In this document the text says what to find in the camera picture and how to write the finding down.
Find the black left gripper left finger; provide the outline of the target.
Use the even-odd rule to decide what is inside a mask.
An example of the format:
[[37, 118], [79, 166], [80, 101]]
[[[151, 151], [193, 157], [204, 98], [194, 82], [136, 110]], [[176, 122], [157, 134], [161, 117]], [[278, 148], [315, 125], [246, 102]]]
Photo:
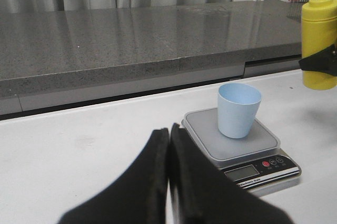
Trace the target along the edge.
[[132, 164], [60, 223], [165, 223], [168, 129], [154, 130]]

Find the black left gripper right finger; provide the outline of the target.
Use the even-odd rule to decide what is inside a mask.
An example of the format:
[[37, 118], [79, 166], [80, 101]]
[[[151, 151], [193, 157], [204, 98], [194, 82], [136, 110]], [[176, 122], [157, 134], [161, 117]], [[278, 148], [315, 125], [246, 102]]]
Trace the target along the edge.
[[226, 178], [178, 124], [171, 129], [169, 160], [175, 223], [293, 222], [285, 211]]

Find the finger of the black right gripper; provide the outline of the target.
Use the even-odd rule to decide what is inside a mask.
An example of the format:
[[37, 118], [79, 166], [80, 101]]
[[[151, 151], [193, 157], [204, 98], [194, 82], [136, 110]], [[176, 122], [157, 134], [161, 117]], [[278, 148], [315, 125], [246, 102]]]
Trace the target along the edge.
[[302, 70], [310, 72], [326, 73], [336, 76], [336, 46], [329, 47], [299, 60]]

